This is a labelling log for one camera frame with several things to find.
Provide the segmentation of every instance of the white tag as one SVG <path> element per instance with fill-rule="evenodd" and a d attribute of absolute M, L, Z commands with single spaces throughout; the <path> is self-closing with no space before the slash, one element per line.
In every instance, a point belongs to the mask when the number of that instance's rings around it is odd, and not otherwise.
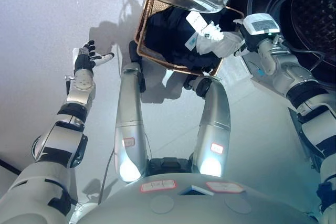
<path fill-rule="evenodd" d="M 124 138 L 122 140 L 122 146 L 123 147 L 131 147 L 135 145 L 135 139 L 133 137 L 129 137 L 129 138 Z"/>
<path fill-rule="evenodd" d="M 198 32 L 195 32 L 190 39 L 184 44 L 190 51 L 196 47 Z"/>
<path fill-rule="evenodd" d="M 207 182 L 206 185 L 216 193 L 240 194 L 244 189 L 235 183 Z"/>
<path fill-rule="evenodd" d="M 219 144 L 213 143 L 211 145 L 211 151 L 213 151 L 215 153 L 218 153 L 218 154 L 221 154 L 221 153 L 223 153 L 223 147 Z"/>
<path fill-rule="evenodd" d="M 157 180 L 146 184 L 142 184 L 140 191 L 146 193 L 148 191 L 171 190 L 176 188 L 176 183 L 172 179 Z"/>
<path fill-rule="evenodd" d="M 185 19 L 199 34 L 208 25 L 198 12 L 191 11 Z"/>

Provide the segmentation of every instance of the brown basket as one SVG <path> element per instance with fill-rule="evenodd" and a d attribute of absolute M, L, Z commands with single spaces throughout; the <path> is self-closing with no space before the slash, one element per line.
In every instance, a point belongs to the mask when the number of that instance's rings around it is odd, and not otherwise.
<path fill-rule="evenodd" d="M 140 16 L 139 26 L 138 26 L 138 29 L 136 31 L 135 38 L 134 38 L 135 42 L 138 44 L 137 53 L 139 56 L 152 60 L 164 66 L 165 68 L 169 70 L 173 70 L 173 71 L 181 72 L 181 73 L 187 73 L 187 74 L 194 74 L 196 76 L 202 76 L 203 73 L 201 71 L 192 71 L 186 66 L 176 65 L 176 64 L 167 62 L 162 56 L 162 54 L 147 48 L 146 45 L 144 44 L 147 20 L 155 13 L 158 13 L 162 10 L 166 10 L 169 7 L 170 5 L 160 2 L 158 0 L 145 0 L 144 1 L 143 10 Z M 218 66 L 212 70 L 212 72 L 210 73 L 211 76 L 217 75 L 219 69 L 222 66 L 222 63 L 223 63 L 223 58 L 219 62 Z"/>

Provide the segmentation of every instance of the silver robot leg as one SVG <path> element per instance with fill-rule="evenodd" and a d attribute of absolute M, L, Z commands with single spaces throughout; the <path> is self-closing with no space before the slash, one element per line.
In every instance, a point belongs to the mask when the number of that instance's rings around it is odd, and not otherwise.
<path fill-rule="evenodd" d="M 230 108 L 225 89 L 213 77 L 198 77 L 190 85 L 205 99 L 193 154 L 193 172 L 222 177 L 231 131 Z"/>
<path fill-rule="evenodd" d="M 114 135 L 115 171 L 125 182 L 145 174 L 148 163 L 142 121 L 138 63 L 122 70 L 117 120 Z"/>

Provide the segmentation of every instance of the black cable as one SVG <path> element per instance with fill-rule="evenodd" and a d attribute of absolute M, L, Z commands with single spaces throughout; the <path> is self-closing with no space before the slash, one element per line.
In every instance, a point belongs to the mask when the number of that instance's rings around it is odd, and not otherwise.
<path fill-rule="evenodd" d="M 148 148 L 149 148 L 149 152 L 150 152 L 150 154 L 151 154 L 151 159 L 152 159 L 153 156 L 152 156 L 151 145 L 149 144 L 149 140 L 148 140 L 148 137 L 147 137 L 146 132 L 145 132 L 145 136 L 146 136 L 146 138 L 147 138 Z"/>
<path fill-rule="evenodd" d="M 149 145 L 149 140 L 148 140 L 148 137 L 147 137 L 147 134 L 145 133 L 145 136 L 147 138 L 147 143 L 148 143 L 148 147 L 149 147 L 149 151 L 150 151 L 150 154 L 151 154 L 151 158 L 152 158 L 152 150 L 151 150 L 151 146 Z M 112 153 L 109 157 L 109 160 L 107 161 L 107 165 L 106 165 L 106 168 L 105 168 L 105 173 L 104 173 L 104 178 L 103 178 L 103 182 L 101 184 L 101 188 L 100 188 L 100 193 L 99 193 L 99 199 L 98 199 L 98 204 L 100 204 L 102 202 L 102 199 L 103 199 L 103 193 L 104 193 L 104 188 L 105 188 L 105 182 L 106 182 L 106 177 L 107 177 L 107 172 L 109 170 L 109 167 L 110 167 L 110 163 L 111 163 L 111 160 L 112 160 L 112 156 L 114 155 L 114 148 L 112 150 Z"/>
<path fill-rule="evenodd" d="M 300 53 L 303 53 L 303 54 L 315 54 L 315 55 L 319 55 L 320 58 L 314 63 L 314 65 L 310 68 L 310 71 L 314 70 L 321 62 L 324 61 L 324 59 L 326 58 L 326 54 L 324 52 L 321 52 L 321 51 L 315 51 L 315 50 L 301 50 L 301 49 L 297 49 L 297 48 L 294 48 L 288 41 L 284 40 L 282 42 L 282 44 L 285 46 L 285 47 L 288 47 L 291 51 L 293 52 L 300 52 Z"/>
<path fill-rule="evenodd" d="M 102 199 L 103 199 L 103 192 L 104 192 L 104 187 L 105 187 L 105 181 L 106 181 L 106 177 L 107 177 L 107 172 L 109 170 L 109 167 L 110 167 L 110 163 L 111 163 L 111 160 L 112 160 L 112 156 L 114 155 L 114 148 L 112 150 L 112 153 L 109 157 L 109 160 L 107 161 L 107 165 L 106 165 L 106 168 L 105 168 L 105 174 L 104 174 L 104 179 L 103 179 L 103 182 L 101 184 L 101 188 L 100 188 L 100 193 L 99 193 L 99 199 L 98 199 L 98 204 L 101 203 Z"/>

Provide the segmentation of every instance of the white cloth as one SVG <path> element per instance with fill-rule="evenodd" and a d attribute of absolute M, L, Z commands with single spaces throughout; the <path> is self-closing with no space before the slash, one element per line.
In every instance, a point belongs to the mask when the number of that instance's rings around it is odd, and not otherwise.
<path fill-rule="evenodd" d="M 197 36 L 196 50 L 200 55 L 213 52 L 217 57 L 225 58 L 238 50 L 243 37 L 233 31 L 220 31 L 220 27 L 210 22 Z"/>

